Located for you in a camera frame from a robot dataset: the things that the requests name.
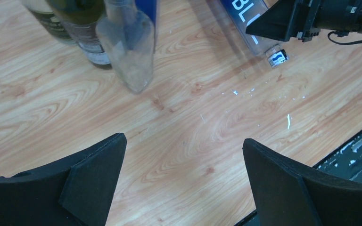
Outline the clear square glass bottle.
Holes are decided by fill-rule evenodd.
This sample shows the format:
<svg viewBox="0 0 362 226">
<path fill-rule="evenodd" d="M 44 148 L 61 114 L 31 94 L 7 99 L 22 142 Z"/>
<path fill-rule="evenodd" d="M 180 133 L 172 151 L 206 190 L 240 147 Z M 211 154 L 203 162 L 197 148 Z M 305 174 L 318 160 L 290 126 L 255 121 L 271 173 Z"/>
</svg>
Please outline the clear square glass bottle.
<svg viewBox="0 0 362 226">
<path fill-rule="evenodd" d="M 96 33 L 115 74 L 133 93 L 154 77 L 155 26 L 133 0 L 106 0 Z"/>
</svg>

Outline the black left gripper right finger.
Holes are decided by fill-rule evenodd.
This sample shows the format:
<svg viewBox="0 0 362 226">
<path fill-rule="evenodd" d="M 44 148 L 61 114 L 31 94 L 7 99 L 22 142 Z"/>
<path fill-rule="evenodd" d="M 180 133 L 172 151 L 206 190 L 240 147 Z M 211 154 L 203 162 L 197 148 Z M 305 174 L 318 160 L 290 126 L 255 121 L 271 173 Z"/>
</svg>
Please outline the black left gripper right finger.
<svg viewBox="0 0 362 226">
<path fill-rule="evenodd" d="M 362 226 L 362 183 L 290 159 L 247 138 L 243 157 L 263 226 Z"/>
</svg>

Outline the dark green wine bottle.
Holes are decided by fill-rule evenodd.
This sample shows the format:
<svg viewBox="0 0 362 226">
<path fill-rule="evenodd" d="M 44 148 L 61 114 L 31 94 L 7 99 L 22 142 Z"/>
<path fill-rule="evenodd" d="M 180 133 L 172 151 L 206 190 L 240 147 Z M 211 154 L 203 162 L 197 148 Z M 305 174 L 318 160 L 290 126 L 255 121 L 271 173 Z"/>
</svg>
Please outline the dark green wine bottle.
<svg viewBox="0 0 362 226">
<path fill-rule="evenodd" d="M 103 0 L 47 0 L 46 3 L 76 42 L 87 59 L 97 68 L 112 65 L 96 33 L 97 22 L 105 13 Z"/>
</svg>

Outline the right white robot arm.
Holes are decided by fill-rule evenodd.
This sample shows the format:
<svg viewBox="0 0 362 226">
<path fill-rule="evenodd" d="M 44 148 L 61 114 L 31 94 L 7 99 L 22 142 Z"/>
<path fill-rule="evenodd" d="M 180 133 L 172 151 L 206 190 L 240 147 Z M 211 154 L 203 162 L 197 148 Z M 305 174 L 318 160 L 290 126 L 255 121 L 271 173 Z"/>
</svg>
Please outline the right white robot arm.
<svg viewBox="0 0 362 226">
<path fill-rule="evenodd" d="M 246 33 L 303 42 L 321 29 L 362 33 L 362 0 L 279 0 Z M 362 226 L 362 183 L 342 179 L 247 138 L 243 156 L 263 226 Z"/>
</svg>

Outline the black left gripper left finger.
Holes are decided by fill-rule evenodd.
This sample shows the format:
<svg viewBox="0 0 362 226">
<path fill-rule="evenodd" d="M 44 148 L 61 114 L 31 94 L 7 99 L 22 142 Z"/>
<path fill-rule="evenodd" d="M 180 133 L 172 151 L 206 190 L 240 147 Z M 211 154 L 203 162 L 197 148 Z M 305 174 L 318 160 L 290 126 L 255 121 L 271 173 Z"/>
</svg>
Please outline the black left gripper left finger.
<svg viewBox="0 0 362 226">
<path fill-rule="evenodd" d="M 103 226 L 127 140 L 116 133 L 69 156 L 0 177 L 0 226 Z"/>
</svg>

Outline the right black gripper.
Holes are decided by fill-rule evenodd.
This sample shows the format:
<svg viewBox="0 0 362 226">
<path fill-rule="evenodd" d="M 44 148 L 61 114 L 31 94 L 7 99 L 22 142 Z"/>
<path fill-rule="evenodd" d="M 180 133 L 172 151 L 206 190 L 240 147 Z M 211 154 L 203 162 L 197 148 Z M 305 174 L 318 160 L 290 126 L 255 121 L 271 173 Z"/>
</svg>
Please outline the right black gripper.
<svg viewBox="0 0 362 226">
<path fill-rule="evenodd" d="M 279 0 L 246 27 L 246 34 L 288 42 L 309 42 L 318 36 L 314 26 L 321 0 Z"/>
</svg>

